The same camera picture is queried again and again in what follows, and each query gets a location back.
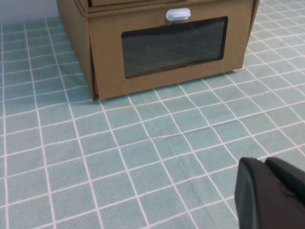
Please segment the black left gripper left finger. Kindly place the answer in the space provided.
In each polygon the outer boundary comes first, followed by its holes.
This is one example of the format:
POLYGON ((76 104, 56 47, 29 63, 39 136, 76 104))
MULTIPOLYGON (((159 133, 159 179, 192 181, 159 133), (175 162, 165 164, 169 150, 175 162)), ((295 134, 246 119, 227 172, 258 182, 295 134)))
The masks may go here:
POLYGON ((234 200, 241 229, 305 227, 305 205, 256 158, 239 160, 234 200))

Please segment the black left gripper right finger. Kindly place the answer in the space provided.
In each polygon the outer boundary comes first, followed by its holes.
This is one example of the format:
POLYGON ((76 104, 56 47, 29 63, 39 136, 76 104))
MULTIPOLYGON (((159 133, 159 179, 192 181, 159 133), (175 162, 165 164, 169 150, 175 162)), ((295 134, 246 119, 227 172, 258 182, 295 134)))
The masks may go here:
POLYGON ((281 183, 296 196, 296 199, 304 205, 305 172, 277 157, 268 157, 265 164, 281 183))

